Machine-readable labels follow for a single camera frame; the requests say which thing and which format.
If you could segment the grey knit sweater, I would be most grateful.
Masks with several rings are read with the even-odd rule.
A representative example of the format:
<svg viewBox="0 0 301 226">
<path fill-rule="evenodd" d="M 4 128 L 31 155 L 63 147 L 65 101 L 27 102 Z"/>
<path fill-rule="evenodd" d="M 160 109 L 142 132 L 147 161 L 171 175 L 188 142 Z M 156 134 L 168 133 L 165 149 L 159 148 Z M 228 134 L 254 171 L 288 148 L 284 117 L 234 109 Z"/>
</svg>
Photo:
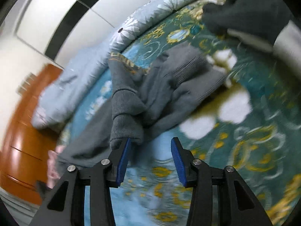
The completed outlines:
<svg viewBox="0 0 301 226">
<path fill-rule="evenodd" d="M 119 148 L 123 138 L 135 145 L 152 141 L 183 122 L 227 78 L 224 69 L 188 42 L 165 50 L 149 68 L 119 53 L 112 53 L 108 64 L 112 94 L 58 156 L 59 174 L 70 165 L 93 167 Z"/>
</svg>

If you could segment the pink fleece garment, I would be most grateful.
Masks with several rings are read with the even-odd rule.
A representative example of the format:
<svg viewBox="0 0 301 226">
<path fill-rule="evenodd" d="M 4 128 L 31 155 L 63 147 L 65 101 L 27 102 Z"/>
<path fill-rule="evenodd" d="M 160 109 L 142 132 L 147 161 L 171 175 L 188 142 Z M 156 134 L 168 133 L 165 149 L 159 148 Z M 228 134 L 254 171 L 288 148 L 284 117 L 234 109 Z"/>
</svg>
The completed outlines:
<svg viewBox="0 0 301 226">
<path fill-rule="evenodd" d="M 57 172 L 56 161 L 57 157 L 63 150 L 66 148 L 64 145 L 58 145 L 54 150 L 48 151 L 48 159 L 47 159 L 47 183 L 46 185 L 52 189 L 56 182 L 61 178 L 61 176 Z"/>
</svg>

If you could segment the teal floral bed blanket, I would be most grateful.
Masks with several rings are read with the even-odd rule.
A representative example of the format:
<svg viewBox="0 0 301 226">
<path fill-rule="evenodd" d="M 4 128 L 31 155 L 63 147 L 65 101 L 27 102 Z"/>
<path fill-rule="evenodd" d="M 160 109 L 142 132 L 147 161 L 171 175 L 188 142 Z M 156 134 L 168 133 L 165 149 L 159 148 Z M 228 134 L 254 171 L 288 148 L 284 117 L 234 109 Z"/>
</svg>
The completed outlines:
<svg viewBox="0 0 301 226">
<path fill-rule="evenodd" d="M 162 52 L 188 42 L 224 69 L 227 78 L 183 122 L 150 142 L 132 144 L 125 181 L 111 191 L 118 225 L 185 225 L 192 190 L 176 174 L 173 137 L 211 166 L 233 166 L 274 225 L 282 225 L 300 199 L 300 81 L 273 54 L 206 27 L 204 5 L 225 2 L 188 5 L 122 53 L 136 66 L 149 68 Z M 108 67 L 61 135 L 64 146 L 79 136 L 111 94 Z"/>
</svg>

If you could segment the grey-blue floral duvet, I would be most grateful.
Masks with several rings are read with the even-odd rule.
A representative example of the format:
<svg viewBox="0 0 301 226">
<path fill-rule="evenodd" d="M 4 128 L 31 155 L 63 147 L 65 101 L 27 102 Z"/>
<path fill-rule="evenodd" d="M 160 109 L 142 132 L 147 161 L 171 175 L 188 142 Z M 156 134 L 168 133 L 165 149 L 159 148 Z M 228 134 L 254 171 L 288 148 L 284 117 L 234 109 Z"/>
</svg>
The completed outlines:
<svg viewBox="0 0 301 226">
<path fill-rule="evenodd" d="M 108 68 L 111 52 L 121 53 L 150 27 L 195 0 L 151 0 L 135 10 L 100 44 L 81 50 L 59 77 L 41 92 L 31 124 L 36 129 L 60 126 Z"/>
</svg>

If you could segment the black fleece garment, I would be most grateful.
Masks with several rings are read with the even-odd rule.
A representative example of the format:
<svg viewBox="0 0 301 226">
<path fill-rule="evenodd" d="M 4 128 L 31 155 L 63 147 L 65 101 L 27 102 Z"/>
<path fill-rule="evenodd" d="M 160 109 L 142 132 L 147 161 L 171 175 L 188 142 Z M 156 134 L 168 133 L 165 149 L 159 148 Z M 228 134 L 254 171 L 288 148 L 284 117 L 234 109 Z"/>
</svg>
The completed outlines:
<svg viewBox="0 0 301 226">
<path fill-rule="evenodd" d="M 300 0 L 226 0 L 208 3 L 202 20 L 215 34 L 228 29 L 257 36 L 274 44 L 290 20 L 300 18 Z"/>
</svg>

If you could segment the white black-striped wardrobe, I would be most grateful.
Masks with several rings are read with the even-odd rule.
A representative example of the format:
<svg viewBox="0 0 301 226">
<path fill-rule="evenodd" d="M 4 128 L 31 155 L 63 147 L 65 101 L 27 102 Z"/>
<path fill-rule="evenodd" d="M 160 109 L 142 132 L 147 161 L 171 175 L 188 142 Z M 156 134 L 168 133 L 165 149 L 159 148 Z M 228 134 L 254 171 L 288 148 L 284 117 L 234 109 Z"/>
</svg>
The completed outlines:
<svg viewBox="0 0 301 226">
<path fill-rule="evenodd" d="M 34 51 L 61 67 L 100 43 L 150 0 L 17 0 L 1 24 Z"/>
</svg>

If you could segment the wooden bed frame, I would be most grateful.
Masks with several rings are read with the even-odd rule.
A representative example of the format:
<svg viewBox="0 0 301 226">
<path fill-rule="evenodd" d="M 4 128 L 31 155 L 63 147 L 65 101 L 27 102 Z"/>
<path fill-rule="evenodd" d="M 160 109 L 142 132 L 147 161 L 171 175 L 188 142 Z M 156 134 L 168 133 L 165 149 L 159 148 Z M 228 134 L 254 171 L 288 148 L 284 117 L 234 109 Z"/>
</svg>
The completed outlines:
<svg viewBox="0 0 301 226">
<path fill-rule="evenodd" d="M 41 204 L 36 182 L 47 181 L 48 152 L 55 149 L 58 134 L 33 128 L 31 119 L 40 93 L 60 73 L 60 68 L 48 64 L 31 82 L 11 117 L 1 151 L 1 187 L 36 205 Z"/>
</svg>

